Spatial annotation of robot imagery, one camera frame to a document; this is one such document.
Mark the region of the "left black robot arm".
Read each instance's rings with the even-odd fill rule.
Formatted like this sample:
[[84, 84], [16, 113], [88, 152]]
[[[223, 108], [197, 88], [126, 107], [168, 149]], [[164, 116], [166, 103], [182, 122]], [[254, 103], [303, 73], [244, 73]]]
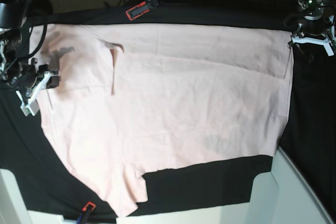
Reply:
[[97, 27], [127, 52], [174, 68], [231, 66], [283, 79], [293, 50], [296, 88], [335, 91], [335, 11], [323, 0], [129, 0], [47, 23]]

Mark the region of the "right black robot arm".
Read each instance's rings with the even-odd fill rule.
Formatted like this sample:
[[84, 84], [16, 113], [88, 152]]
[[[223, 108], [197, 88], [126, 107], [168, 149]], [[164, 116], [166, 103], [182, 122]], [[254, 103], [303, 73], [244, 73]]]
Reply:
[[37, 47], [25, 56], [16, 56], [22, 42], [20, 28], [26, 21], [32, 0], [1, 0], [1, 82], [16, 92], [25, 116], [39, 111], [37, 95], [44, 89], [59, 85], [60, 73], [49, 65], [37, 65], [35, 54], [41, 49], [47, 34], [47, 25]]

